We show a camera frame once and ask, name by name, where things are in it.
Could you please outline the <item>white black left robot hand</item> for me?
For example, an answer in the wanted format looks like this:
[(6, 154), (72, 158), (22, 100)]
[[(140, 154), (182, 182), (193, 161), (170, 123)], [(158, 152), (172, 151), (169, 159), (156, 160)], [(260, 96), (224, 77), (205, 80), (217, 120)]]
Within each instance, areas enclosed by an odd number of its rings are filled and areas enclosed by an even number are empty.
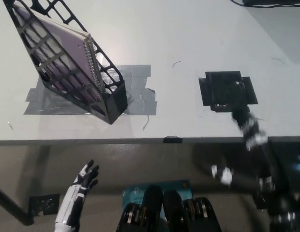
[(98, 183), (99, 166), (90, 160), (68, 187), (55, 220), (54, 232), (77, 232), (85, 198)]

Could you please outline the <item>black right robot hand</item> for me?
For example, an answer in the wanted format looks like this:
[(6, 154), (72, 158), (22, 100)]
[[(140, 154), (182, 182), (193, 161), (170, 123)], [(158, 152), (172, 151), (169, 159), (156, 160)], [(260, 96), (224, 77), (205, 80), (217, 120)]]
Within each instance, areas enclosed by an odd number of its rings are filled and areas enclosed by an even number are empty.
[(232, 110), (232, 118), (242, 132), (248, 151), (262, 146), (269, 141), (265, 131), (259, 128), (258, 119), (249, 111), (248, 107), (234, 108)]

